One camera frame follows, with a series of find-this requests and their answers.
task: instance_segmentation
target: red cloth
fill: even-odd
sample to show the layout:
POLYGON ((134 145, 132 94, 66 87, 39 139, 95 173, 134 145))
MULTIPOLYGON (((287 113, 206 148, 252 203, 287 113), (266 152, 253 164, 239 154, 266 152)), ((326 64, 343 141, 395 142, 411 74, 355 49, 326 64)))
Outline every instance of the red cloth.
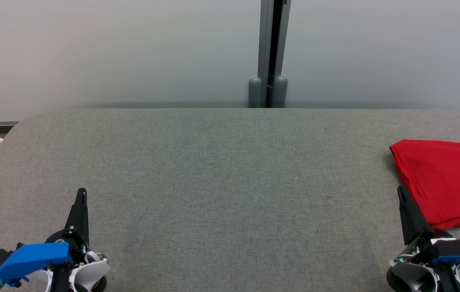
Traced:
POLYGON ((391 146, 401 182, 432 227, 460 227, 460 143, 401 140, 391 146))

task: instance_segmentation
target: white wall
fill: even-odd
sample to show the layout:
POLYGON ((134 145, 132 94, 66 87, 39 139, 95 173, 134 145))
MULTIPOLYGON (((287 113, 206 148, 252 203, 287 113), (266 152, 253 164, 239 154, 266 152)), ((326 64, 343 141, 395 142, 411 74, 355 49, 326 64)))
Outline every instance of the white wall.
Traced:
POLYGON ((292 0, 287 107, 460 110, 460 1, 292 0))
POLYGON ((0 0, 0 121, 69 107, 245 107, 260 0, 0 0))

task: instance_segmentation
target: gray table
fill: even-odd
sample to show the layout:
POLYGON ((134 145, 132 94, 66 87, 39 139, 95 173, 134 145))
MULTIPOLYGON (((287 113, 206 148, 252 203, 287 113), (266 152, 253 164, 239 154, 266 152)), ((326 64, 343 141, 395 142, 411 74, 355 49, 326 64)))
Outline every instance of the gray table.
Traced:
POLYGON ((460 141, 460 113, 39 115, 0 146, 0 248, 63 228, 85 187, 109 292, 390 291, 388 260, 404 246, 389 146, 404 138, 460 141))

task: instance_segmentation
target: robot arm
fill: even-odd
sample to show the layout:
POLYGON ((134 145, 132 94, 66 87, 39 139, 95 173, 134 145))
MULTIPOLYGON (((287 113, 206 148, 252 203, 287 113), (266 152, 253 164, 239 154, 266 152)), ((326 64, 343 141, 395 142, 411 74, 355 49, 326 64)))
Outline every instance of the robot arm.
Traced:
POLYGON ((102 292, 109 265, 105 255, 89 249, 87 192, 77 192, 65 228, 45 243, 24 245, 15 251, 0 249, 0 289, 20 287, 34 276, 47 281, 46 292, 102 292))
POLYGON ((388 284, 397 292, 460 292, 460 240, 431 228, 405 187, 398 196, 407 247, 389 261, 388 284))

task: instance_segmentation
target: gray fabric surface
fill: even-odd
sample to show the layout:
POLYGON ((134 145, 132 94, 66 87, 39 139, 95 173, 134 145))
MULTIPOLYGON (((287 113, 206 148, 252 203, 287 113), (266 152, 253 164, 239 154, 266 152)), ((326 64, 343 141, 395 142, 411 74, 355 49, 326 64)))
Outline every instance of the gray fabric surface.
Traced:
MULTIPOLYGON (((85 187, 109 292, 390 291, 388 260, 404 246, 389 146, 401 139, 460 141, 460 113, 39 115, 0 146, 0 248, 63 228, 85 187)), ((18 291, 42 291, 35 282, 18 291)))

